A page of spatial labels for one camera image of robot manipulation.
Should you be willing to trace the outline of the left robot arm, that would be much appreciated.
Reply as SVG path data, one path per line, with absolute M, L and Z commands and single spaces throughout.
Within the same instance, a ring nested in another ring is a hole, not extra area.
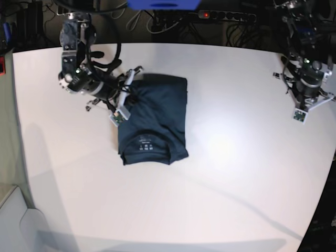
M 281 78 L 295 111 L 306 114 L 335 95 L 323 90 L 334 73 L 331 37 L 335 22 L 329 20 L 329 1 L 274 1 L 274 9 L 287 27 L 287 52 Z

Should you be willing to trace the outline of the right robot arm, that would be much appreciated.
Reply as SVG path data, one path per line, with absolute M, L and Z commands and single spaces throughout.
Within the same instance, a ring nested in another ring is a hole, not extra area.
M 91 105 L 103 102 L 112 115 L 128 118 L 126 101 L 132 95 L 131 84 L 143 68 L 138 66 L 117 77 L 113 75 L 122 63 L 120 34 L 110 16 L 114 10 L 100 10 L 98 1 L 56 1 L 56 4 L 61 8 L 61 14 L 67 17 L 59 36 L 62 54 L 58 78 L 61 87 L 69 93 L 93 96 L 87 110 Z M 116 37 L 116 52 L 107 64 L 97 61 L 104 57 L 104 52 L 91 49 L 97 39 L 93 15 L 101 16 Z

